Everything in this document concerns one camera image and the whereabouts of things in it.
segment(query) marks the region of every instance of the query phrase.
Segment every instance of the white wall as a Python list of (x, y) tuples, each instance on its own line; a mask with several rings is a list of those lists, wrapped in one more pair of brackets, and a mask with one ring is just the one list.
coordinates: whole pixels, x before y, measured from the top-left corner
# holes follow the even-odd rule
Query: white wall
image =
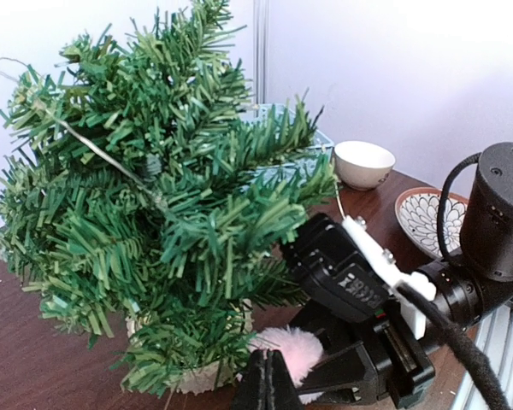
[[(54, 73), (53, 65), (61, 62), (59, 49), (87, 30), (98, 37), (112, 23), (111, 33), (124, 38), (133, 32), (129, 20), (139, 27), (152, 26), (153, 16), (160, 8), (175, 11), (186, 7), (189, 0), (7, 0), (0, 1), (0, 57), (14, 57), (31, 63), (41, 73)], [(248, 27), (238, 32), (232, 58), (242, 58), (248, 78), (253, 76), (253, 2), (231, 0), (233, 26)], [(13, 63), (0, 66), (13, 75), (22, 72)], [(5, 108), (15, 85), (0, 77), (0, 108)], [(8, 133), (0, 117), (0, 172), (5, 166), (4, 155), (11, 152)]]
[(441, 186), (513, 140), (513, 1), (270, 0), (269, 16), (268, 101), (309, 88), (335, 142), (382, 144), (398, 170)]

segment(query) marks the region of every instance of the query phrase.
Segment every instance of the wooden table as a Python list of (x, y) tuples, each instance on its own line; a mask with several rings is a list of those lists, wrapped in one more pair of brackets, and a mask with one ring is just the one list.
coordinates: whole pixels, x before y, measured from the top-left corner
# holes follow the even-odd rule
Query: wooden table
[[(404, 190), (423, 183), (393, 173), (377, 190), (341, 194), (345, 209), (352, 216), (361, 215), (369, 233), (390, 249), (399, 267), (408, 272), (428, 261), (402, 233), (395, 219), (393, 204)], [(340, 215), (336, 201), (319, 210), (336, 220)], [(255, 312), (255, 327), (282, 326), (297, 312), (295, 308), (268, 309)], [(109, 367), (119, 356), (115, 352), (127, 346), (127, 336), (101, 339), (93, 350), (87, 349), (87, 336), (63, 335), (49, 320), (38, 318), (38, 296), (25, 294), (13, 275), (0, 261), (0, 410), (163, 410), (167, 397), (122, 392), (124, 371)], [(120, 317), (112, 320), (116, 335), (125, 334)], [(419, 409), (449, 408), (464, 370), (446, 348), (433, 357), (438, 375), (427, 399)], [(232, 388), (193, 396), (174, 395), (171, 410), (228, 410)], [(330, 407), (308, 406), (309, 410)], [(346, 410), (348, 407), (334, 407)], [(394, 409), (389, 400), (366, 410)]]

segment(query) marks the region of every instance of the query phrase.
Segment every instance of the white bowl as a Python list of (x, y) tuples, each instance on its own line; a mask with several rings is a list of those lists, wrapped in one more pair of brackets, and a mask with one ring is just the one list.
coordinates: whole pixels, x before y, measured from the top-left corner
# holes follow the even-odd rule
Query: white bowl
[(335, 172), (356, 190), (372, 190), (386, 181), (395, 165), (387, 149), (364, 141), (344, 141), (334, 147)]
[[(431, 258), (440, 258), (437, 211), (441, 190), (413, 188), (395, 202), (395, 216), (414, 245)], [(445, 208), (445, 244), (449, 252), (460, 247), (460, 231), (468, 207), (463, 196), (450, 193)]]

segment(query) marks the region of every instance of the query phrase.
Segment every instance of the plate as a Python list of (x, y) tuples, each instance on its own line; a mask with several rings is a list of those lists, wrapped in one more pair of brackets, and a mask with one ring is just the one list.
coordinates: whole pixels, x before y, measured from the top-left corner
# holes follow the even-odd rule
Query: plate
[[(437, 240), (437, 211), (441, 190), (413, 188), (403, 192), (395, 202), (395, 216), (404, 233), (416, 247), (431, 258), (442, 257)], [(460, 247), (460, 230), (468, 200), (449, 194), (445, 210), (445, 242), (449, 252)]]

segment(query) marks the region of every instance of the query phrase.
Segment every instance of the artificial christmas tree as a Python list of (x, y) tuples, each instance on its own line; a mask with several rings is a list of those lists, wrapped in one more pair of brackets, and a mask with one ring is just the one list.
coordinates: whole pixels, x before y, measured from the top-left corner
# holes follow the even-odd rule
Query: artificial christmas tree
[(3, 113), (19, 141), (0, 196), (9, 270), (90, 345), (113, 336), (109, 313), (137, 324), (129, 390), (243, 366), (247, 301), (304, 298), (272, 248), (336, 183), (328, 155), (307, 150), (304, 101), (294, 116), (241, 118), (250, 89), (222, 47), (227, 6), (194, 1), (190, 17), (135, 27), (126, 48), (80, 36), (61, 51), (67, 72), (29, 66)]

